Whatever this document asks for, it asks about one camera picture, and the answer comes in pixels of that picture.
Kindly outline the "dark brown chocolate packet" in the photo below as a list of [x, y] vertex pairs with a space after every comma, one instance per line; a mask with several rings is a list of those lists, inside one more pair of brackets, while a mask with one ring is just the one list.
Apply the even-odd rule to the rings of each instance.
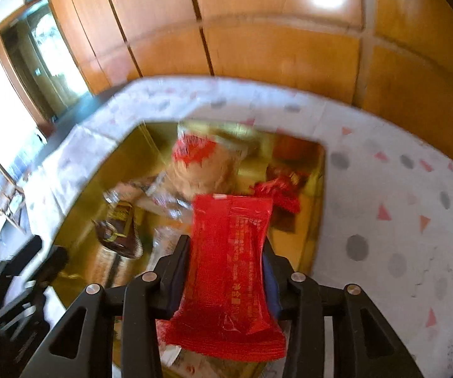
[[138, 259], [144, 249], [134, 220], [135, 209], [128, 201], [119, 201], [105, 219], [94, 220], [98, 241], [122, 257]]

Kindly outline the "small white snack packet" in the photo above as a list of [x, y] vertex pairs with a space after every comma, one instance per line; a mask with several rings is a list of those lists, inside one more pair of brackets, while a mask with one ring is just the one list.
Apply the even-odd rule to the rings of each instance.
[[211, 358], [180, 346], [160, 347], [164, 377], [251, 377], [257, 364]]

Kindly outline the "yellow-edged clear snack packet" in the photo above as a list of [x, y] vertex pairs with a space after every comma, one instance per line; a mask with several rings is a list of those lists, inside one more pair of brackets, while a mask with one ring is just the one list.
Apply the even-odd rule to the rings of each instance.
[[193, 219], [192, 203], [184, 199], [172, 185], [167, 187], [161, 176], [119, 182], [112, 189], [106, 190], [103, 198], [111, 206], [124, 201], [133, 207], [181, 223], [191, 223]]

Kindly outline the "red snack packet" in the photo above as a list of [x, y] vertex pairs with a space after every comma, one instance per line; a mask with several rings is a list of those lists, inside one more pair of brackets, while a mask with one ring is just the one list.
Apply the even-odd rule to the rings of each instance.
[[286, 338], [268, 309], [262, 250], [272, 200], [199, 195], [193, 202], [190, 264], [179, 309], [161, 339], [214, 358], [283, 358]]

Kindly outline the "round cake clear packet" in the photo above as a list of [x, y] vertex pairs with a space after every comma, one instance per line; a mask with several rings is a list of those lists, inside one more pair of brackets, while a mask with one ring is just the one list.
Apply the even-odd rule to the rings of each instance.
[[224, 132], [179, 125], [163, 177], [165, 189], [192, 201], [198, 195], [230, 194], [249, 145]]

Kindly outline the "red foil candy packet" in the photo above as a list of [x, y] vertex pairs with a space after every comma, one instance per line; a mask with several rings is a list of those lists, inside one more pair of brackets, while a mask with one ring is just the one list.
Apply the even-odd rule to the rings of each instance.
[[266, 180], [250, 187], [256, 197], [271, 198], [273, 206], [297, 214], [301, 211], [299, 194], [308, 182], [309, 175], [287, 166], [268, 165]]

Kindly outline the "wooden chair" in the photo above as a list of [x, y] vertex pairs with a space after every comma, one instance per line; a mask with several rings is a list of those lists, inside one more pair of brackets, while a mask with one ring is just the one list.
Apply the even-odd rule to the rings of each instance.
[[21, 210], [25, 206], [22, 187], [0, 163], [0, 216], [13, 227], [24, 233], [20, 225]]

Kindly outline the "gold tin box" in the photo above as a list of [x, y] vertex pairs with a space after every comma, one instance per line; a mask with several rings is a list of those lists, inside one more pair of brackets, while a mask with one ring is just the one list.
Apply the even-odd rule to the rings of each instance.
[[168, 347], [250, 375], [324, 350], [318, 285], [326, 152], [241, 124], [144, 123], [103, 162], [54, 242], [68, 306], [50, 344], [70, 377], [161, 377]]

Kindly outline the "patterned white tablecloth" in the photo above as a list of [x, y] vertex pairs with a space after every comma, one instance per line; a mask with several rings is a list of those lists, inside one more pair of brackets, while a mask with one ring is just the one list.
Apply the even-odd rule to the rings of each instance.
[[314, 94], [230, 78], [129, 84], [30, 176], [32, 232], [50, 243], [80, 191], [144, 121], [241, 122], [326, 148], [314, 276], [365, 289], [427, 377], [453, 377], [453, 162], [382, 119]]

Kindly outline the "wooden door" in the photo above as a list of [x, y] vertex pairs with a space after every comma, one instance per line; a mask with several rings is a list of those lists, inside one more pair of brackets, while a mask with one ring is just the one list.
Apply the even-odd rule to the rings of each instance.
[[41, 131], [91, 96], [49, 0], [32, 0], [0, 22], [0, 63]]

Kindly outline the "wooden wall cabinet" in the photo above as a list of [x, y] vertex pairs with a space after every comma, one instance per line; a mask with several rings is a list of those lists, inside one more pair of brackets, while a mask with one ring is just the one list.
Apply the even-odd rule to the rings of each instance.
[[153, 75], [243, 78], [358, 107], [453, 159], [447, 0], [50, 0], [99, 93]]

